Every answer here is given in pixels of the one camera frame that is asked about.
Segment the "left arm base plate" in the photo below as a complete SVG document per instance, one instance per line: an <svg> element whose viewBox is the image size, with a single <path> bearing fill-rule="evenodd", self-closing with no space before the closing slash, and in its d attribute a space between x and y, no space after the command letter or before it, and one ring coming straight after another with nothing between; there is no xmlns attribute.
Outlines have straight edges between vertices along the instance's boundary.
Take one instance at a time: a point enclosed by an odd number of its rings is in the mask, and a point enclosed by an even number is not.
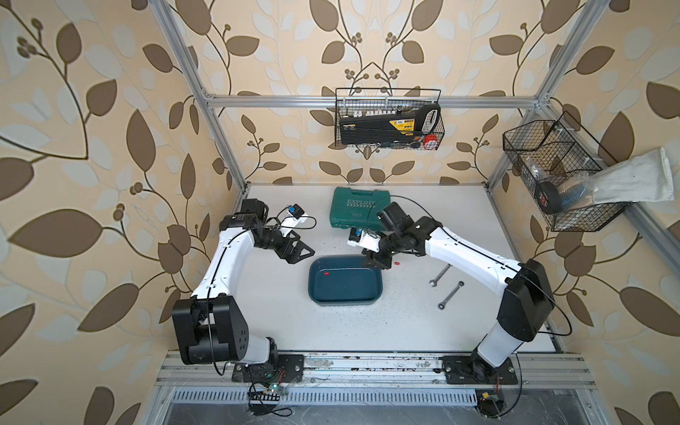
<svg viewBox="0 0 680 425"><path fill-rule="evenodd" d="M305 356L303 354L280 353L274 363L235 365L231 381L234 383L291 384L302 381L304 370Z"/></svg>

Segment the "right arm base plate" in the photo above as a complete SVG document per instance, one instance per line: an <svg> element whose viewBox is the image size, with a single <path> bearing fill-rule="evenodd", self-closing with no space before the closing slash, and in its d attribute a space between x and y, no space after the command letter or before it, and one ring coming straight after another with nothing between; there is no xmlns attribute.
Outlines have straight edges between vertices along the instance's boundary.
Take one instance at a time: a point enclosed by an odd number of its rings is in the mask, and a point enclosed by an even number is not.
<svg viewBox="0 0 680 425"><path fill-rule="evenodd" d="M510 358L497 368L472 355L444 356L440 360L448 384L517 385L520 382Z"/></svg>

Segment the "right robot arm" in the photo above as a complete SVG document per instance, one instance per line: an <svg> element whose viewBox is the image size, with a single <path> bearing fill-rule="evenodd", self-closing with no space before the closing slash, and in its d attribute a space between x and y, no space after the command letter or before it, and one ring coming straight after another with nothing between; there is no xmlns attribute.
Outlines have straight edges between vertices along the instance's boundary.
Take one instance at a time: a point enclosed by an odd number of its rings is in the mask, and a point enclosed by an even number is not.
<svg viewBox="0 0 680 425"><path fill-rule="evenodd" d="M492 325L463 363L464 374L478 381L499 373L511 355L532 342L544 330L556 303L544 266L536 260L524 262L493 253L456 235L441 221L426 213L412 219L392 202L375 213L381 228L350 230L348 244L361 248L371 267L388 270L399 254L444 262L480 284L497 308Z"/></svg>

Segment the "teal plastic storage box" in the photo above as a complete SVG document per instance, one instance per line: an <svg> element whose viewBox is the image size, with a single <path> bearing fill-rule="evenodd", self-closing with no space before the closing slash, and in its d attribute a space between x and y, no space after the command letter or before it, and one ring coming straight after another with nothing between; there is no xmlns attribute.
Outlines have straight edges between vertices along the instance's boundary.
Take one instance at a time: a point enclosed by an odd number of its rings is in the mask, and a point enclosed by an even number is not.
<svg viewBox="0 0 680 425"><path fill-rule="evenodd" d="M309 269L308 295L319 306L363 306L383 295L382 271L364 267L364 256L322 257Z"/></svg>

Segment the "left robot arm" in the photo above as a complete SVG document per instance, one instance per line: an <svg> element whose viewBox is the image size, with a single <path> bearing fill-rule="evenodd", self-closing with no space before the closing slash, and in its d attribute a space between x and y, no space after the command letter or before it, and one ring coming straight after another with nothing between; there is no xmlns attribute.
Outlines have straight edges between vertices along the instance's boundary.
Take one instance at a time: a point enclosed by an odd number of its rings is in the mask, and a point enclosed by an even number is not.
<svg viewBox="0 0 680 425"><path fill-rule="evenodd" d="M219 375L226 368L256 366L276 371L279 354L273 338L253 336L236 300L245 262L255 249L273 251L288 264L306 260L315 251L303 243L297 229L307 230L311 217L292 204L270 217L268 206L247 198L241 209L225 216L219 226L219 241L210 265L188 299L177 301L172 310L175 336L185 365L211 364Z"/></svg>

